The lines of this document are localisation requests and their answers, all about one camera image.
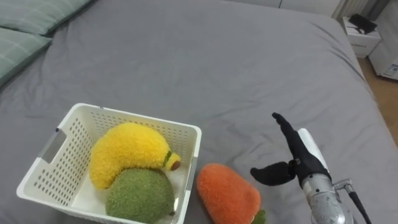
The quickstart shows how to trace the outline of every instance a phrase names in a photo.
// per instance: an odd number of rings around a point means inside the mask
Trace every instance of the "plush carrot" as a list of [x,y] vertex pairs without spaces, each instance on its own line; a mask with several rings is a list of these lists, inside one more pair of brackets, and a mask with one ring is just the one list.
[[241,176],[221,164],[199,172],[197,189],[215,224],[264,224],[260,193]]

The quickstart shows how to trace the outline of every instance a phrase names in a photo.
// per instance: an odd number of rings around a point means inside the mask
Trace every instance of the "robotic arm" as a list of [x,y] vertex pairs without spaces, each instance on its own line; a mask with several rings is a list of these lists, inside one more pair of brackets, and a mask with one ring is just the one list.
[[356,220],[342,204],[337,190],[345,189],[366,224],[371,221],[349,179],[332,184],[332,179],[318,146],[306,129],[295,131],[285,118],[273,113],[280,125],[293,159],[278,162],[263,169],[252,168],[251,175],[260,183],[268,186],[282,185],[297,176],[298,184],[303,189],[307,202],[312,209],[313,224],[354,224]]

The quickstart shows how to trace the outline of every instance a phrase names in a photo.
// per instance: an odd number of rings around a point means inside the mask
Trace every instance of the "stuffed toy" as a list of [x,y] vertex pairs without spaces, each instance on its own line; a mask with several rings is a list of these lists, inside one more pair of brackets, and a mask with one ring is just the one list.
[[126,169],[109,188],[106,214],[154,223],[174,211],[173,187],[161,170]]
[[264,224],[260,193],[221,164],[208,164],[197,177],[197,189],[215,224]]
[[111,128],[91,150],[89,174],[97,190],[107,189],[128,168],[175,170],[181,158],[157,131],[135,123]]

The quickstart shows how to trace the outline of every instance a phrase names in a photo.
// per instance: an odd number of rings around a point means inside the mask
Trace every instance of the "gray bedsheet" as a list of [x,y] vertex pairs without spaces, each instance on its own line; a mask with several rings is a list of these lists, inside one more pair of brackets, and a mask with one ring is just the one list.
[[[78,102],[202,128],[198,170],[291,158],[276,111],[351,177],[373,223],[398,220],[398,151],[340,26],[235,2],[98,1],[0,94],[0,223],[89,223],[18,199],[16,188]],[[255,184],[268,223],[309,223],[297,183]],[[348,196],[343,201],[364,223]],[[210,223],[195,188],[185,223]]]

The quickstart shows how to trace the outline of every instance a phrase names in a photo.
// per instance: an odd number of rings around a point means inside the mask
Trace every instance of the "pillow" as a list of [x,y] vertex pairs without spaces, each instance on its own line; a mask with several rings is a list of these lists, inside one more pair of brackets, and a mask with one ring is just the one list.
[[0,27],[45,35],[91,0],[0,0]]
[[0,28],[0,86],[49,43],[45,37]]

